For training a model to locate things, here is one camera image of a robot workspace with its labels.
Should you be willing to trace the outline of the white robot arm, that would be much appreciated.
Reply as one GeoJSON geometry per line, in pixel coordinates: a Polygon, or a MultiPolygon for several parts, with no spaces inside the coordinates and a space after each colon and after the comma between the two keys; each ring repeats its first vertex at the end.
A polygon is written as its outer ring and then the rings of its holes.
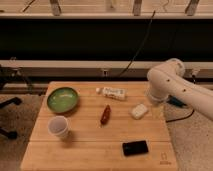
{"type": "Polygon", "coordinates": [[[147,73],[147,97],[159,105],[171,95],[213,121],[213,91],[186,81],[185,66],[177,58],[152,67],[147,73]]]}

